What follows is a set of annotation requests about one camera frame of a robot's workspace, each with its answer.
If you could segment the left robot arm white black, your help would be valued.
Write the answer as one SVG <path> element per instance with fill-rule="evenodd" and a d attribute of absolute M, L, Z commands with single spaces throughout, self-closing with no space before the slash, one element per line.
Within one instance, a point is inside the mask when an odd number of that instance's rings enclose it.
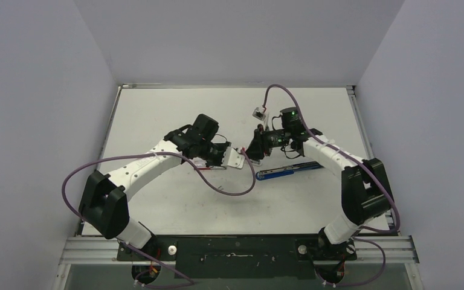
<path fill-rule="evenodd" d="M 108 173 L 92 173 L 83 191 L 78 211 L 106 239 L 119 239 L 132 245 L 141 260 L 156 252 L 153 234 L 129 214 L 128 203 L 145 185 L 164 172 L 193 158 L 221 166 L 231 143 L 213 143 L 218 122 L 199 114 L 193 124 L 167 133 L 151 149 L 150 157 L 134 158 L 129 164 Z"/>

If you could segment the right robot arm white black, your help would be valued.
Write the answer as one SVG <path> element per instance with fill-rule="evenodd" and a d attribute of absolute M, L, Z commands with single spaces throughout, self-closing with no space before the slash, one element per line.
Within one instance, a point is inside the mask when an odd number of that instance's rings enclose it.
<path fill-rule="evenodd" d="M 289 146 L 303 157 L 310 158 L 329 170 L 341 182 L 341 211 L 319 232 L 317 250 L 321 257 L 333 259 L 348 242 L 372 219 L 393 207 L 383 163 L 376 159 L 355 156 L 331 142 L 317 129 L 308 129 L 295 107 L 281 110 L 280 129 L 271 130 L 258 124 L 246 150 L 252 160 L 270 156 L 274 148 Z"/>

